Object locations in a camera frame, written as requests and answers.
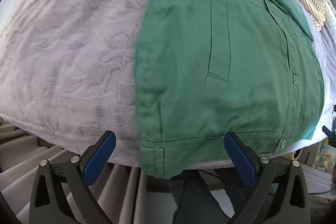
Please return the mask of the green shirt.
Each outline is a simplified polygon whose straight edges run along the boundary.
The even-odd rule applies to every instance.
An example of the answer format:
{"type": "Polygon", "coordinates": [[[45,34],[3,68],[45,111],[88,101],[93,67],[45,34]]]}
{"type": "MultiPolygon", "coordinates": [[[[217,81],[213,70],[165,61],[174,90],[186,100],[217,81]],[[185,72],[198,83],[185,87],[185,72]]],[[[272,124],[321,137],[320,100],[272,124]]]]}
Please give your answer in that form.
{"type": "Polygon", "coordinates": [[[313,136],[324,105],[295,0],[150,0],[135,89],[140,164],[157,178],[228,159],[230,131],[258,154],[283,153],[313,136]]]}

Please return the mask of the lavender plush blanket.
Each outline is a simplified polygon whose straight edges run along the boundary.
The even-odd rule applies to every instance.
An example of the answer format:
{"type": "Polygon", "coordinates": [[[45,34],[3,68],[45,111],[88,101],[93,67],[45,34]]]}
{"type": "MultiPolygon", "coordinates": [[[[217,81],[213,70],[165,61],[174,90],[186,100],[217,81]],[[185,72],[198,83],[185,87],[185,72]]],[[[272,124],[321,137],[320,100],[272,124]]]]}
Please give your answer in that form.
{"type": "MultiPolygon", "coordinates": [[[[135,43],[149,1],[17,0],[1,25],[1,117],[77,153],[112,130],[111,162],[141,166],[135,43]]],[[[286,151],[323,137],[332,104],[324,38],[295,1],[313,36],[324,105],[313,136],[286,151]]]]}

